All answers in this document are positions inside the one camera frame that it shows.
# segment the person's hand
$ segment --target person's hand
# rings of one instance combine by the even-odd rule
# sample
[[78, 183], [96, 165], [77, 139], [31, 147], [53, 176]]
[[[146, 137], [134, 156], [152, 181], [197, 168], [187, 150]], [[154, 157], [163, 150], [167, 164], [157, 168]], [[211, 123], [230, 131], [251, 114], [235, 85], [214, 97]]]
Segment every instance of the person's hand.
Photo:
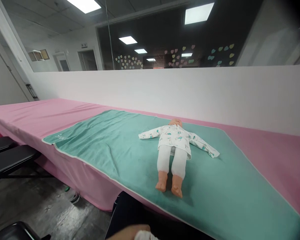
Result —
[[149, 225], [131, 225], [124, 229], [122, 229], [120, 232], [117, 232], [112, 237], [108, 238], [107, 240], [134, 240], [134, 237], [137, 235], [137, 233], [140, 230], [148, 231], [150, 232], [150, 226]]

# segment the doll arm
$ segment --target doll arm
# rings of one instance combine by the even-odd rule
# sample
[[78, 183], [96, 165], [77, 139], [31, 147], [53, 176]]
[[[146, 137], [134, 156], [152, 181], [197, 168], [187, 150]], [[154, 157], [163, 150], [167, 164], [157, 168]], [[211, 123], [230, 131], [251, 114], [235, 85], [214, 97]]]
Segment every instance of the doll arm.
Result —
[[150, 131], [140, 133], [138, 136], [140, 139], [149, 139], [149, 138], [155, 138], [160, 137], [162, 132], [162, 127], [154, 128]]
[[188, 132], [188, 138], [189, 138], [189, 142], [192, 145], [202, 149], [203, 151], [208, 152], [210, 157], [215, 158], [220, 155], [220, 153], [217, 150], [211, 147], [208, 143], [206, 143], [202, 138], [200, 138], [195, 133]]

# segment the ceiling light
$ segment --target ceiling light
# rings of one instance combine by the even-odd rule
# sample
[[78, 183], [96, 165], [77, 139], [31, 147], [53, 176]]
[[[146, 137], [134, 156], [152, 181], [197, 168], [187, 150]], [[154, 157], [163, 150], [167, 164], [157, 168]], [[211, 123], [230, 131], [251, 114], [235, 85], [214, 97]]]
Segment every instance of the ceiling light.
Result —
[[139, 53], [139, 54], [141, 54], [141, 53], [147, 53], [147, 51], [144, 50], [144, 49], [136, 49], [135, 51], [136, 51], [137, 53]]
[[192, 53], [182, 53], [181, 57], [191, 57]]
[[119, 38], [122, 42], [124, 42], [125, 44], [133, 44], [133, 43], [137, 43], [136, 40], [133, 39], [133, 37], [129, 36], [129, 37], [124, 37], [124, 38]]
[[94, 0], [68, 0], [68, 2], [75, 5], [84, 13], [92, 12], [101, 8]]
[[214, 3], [209, 3], [199, 7], [187, 9], [184, 25], [206, 21], [210, 15], [213, 5]]

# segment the doll leg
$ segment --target doll leg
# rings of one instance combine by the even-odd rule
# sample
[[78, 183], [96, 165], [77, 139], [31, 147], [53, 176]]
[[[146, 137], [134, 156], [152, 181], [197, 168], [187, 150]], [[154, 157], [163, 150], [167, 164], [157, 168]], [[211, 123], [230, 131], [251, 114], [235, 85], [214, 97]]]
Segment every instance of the doll leg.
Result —
[[167, 145], [161, 145], [159, 147], [157, 169], [158, 169], [158, 183], [156, 189], [161, 192], [166, 191], [168, 173], [169, 173], [169, 161], [170, 161], [171, 147]]
[[173, 174], [171, 192], [180, 198], [182, 198], [182, 181], [186, 175], [187, 156], [188, 153], [186, 151], [176, 148], [171, 166], [171, 172]]

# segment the white leggings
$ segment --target white leggings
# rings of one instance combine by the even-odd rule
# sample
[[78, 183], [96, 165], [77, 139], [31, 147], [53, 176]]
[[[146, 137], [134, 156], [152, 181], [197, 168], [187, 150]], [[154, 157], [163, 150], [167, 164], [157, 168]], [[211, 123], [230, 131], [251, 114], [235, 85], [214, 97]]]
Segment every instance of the white leggings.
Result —
[[[174, 158], [171, 166], [171, 172], [173, 175], [177, 175], [184, 179], [186, 175], [186, 163], [188, 153], [180, 148], [175, 148]], [[169, 173], [169, 161], [170, 161], [171, 147], [167, 145], [161, 145], [159, 147], [157, 168], [158, 171]]]

